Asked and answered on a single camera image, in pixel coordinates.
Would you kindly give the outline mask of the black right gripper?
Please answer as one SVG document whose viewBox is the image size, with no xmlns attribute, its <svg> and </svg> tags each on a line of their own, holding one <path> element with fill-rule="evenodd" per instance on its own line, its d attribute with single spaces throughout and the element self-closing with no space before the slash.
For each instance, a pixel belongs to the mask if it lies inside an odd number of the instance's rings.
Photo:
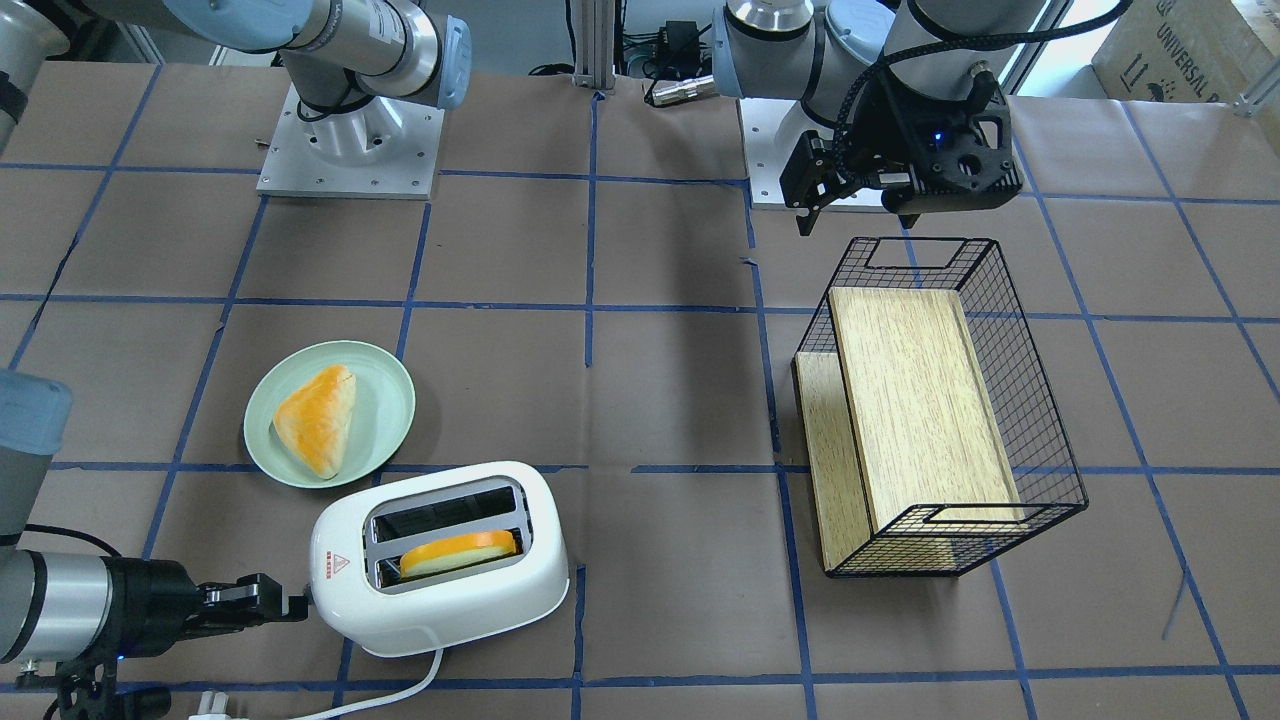
<svg viewBox="0 0 1280 720">
<path fill-rule="evenodd" d="M 310 597 L 287 594 L 262 573 L 198 587 L 168 560 L 106 557 L 108 615 L 100 632 L 102 659 L 148 659 L 166 652 L 195 611 L 196 633 L 238 633 L 308 618 Z"/>
</svg>

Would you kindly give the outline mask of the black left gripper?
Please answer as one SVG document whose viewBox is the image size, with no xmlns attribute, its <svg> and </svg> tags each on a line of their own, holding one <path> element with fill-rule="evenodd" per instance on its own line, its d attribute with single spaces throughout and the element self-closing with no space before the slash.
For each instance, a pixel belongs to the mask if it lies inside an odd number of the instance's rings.
<svg viewBox="0 0 1280 720">
<path fill-rule="evenodd" d="M 797 209 L 797 232 L 812 236 L 820 213 L 861 191 L 876 191 L 884 210 L 914 213 L 916 172 L 893 113 L 895 79 L 886 68 L 870 68 L 850 86 L 831 122 L 828 140 L 808 131 L 796 154 L 804 168 L 783 172 L 783 196 Z"/>
</svg>

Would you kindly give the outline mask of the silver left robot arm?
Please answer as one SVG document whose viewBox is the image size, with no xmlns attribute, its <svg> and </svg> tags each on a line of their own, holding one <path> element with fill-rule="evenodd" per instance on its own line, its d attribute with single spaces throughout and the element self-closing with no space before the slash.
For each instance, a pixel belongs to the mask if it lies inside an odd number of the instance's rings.
<svg viewBox="0 0 1280 720">
<path fill-rule="evenodd" d="M 1023 188 L 1000 73 L 1039 1 L 727 1 L 712 22 L 712 74 L 728 97 L 791 101 L 783 205 L 812 233 L 864 190 L 904 228 L 924 214 L 1001 208 Z"/>
</svg>

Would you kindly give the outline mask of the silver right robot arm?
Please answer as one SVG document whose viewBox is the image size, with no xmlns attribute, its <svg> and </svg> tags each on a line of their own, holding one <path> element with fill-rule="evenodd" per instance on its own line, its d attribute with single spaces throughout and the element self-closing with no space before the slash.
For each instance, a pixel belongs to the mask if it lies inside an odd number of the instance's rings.
<svg viewBox="0 0 1280 720">
<path fill-rule="evenodd" d="M 445 111 L 465 100 L 472 37 L 425 1 L 87 1 L 84 13 L 279 55 L 284 109 L 259 181 L 270 197 L 428 199 Z M 3 661 L 111 666 L 168 650 L 201 615 L 180 568 L 26 550 L 70 391 L 3 373 Z"/>
</svg>

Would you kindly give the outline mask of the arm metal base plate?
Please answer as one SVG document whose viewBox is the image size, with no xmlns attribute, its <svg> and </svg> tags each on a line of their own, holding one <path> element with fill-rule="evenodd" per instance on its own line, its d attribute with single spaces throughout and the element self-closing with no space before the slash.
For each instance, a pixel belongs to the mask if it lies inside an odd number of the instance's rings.
<svg viewBox="0 0 1280 720">
<path fill-rule="evenodd" d="M 324 119 L 289 88 L 259 174 L 269 197 L 428 201 L 445 111 L 376 97 Z"/>
<path fill-rule="evenodd" d="M 797 100 L 744 97 L 739 101 L 739 119 L 751 208 L 796 211 L 785 200 L 783 173 L 788 167 L 799 170 L 808 161 L 808 155 L 796 154 L 805 132 L 814 131 L 822 140 L 832 132 L 813 122 Z"/>
</svg>

